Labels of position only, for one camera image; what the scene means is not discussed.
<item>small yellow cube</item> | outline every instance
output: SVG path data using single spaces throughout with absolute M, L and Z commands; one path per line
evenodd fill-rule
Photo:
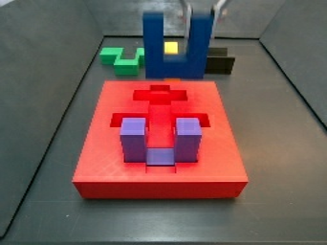
M 164 43 L 164 54 L 165 55 L 177 55 L 178 54 L 178 43 L 177 42 L 165 42 Z

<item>gray floor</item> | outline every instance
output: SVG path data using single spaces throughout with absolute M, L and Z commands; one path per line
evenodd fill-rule
M 141 39 L 105 39 L 137 47 Z M 5 241 L 327 241 L 327 137 L 257 41 L 214 80 L 249 184 L 233 200 L 82 200 L 70 183 L 105 79 L 94 59 Z

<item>red base plate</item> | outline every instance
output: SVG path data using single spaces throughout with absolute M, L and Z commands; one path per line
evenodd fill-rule
M 150 85 L 186 91 L 186 100 L 170 102 L 170 125 L 173 127 L 176 117 L 198 117 L 201 142 L 197 163 L 176 163 L 174 167 L 123 163 L 121 119 L 145 117 L 149 125 L 149 101 L 133 100 L 133 91 L 149 90 Z M 73 183 L 83 198 L 236 197 L 248 183 L 248 176 L 214 82 L 105 82 Z

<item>blue block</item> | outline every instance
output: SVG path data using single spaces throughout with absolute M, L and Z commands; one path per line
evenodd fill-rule
M 125 163 L 145 163 L 145 119 L 125 118 L 119 128 L 119 143 L 123 152 Z
M 182 55 L 164 55 L 164 14 L 142 14 L 142 42 L 146 78 L 202 78 L 213 17 L 193 14 L 188 50 Z
M 146 166 L 174 166 L 173 148 L 147 148 Z
M 176 119 L 174 133 L 174 162 L 194 163 L 197 162 L 197 150 L 201 138 L 201 129 L 198 119 L 178 118 Z

